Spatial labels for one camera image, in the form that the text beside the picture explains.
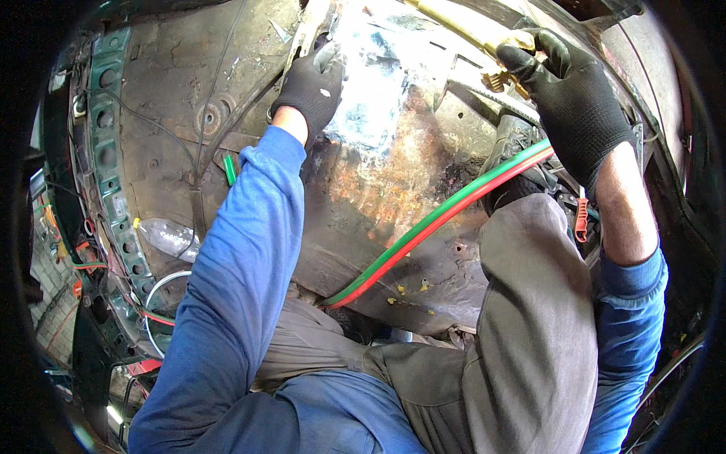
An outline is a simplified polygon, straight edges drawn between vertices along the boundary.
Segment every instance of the black work glove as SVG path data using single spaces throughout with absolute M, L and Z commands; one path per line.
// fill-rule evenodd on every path
M 500 44 L 497 58 L 537 104 L 565 169 L 594 195 L 607 155 L 622 142 L 635 145 L 635 136 L 595 58 L 546 28 L 527 31 L 536 49 L 547 55 L 544 62 L 511 44 Z
M 330 42 L 293 61 L 282 82 L 280 95 L 272 103 L 272 117 L 282 105 L 303 114 L 308 124 L 306 150 L 312 148 L 315 138 L 338 108 L 348 61 L 339 51 L 340 44 Z

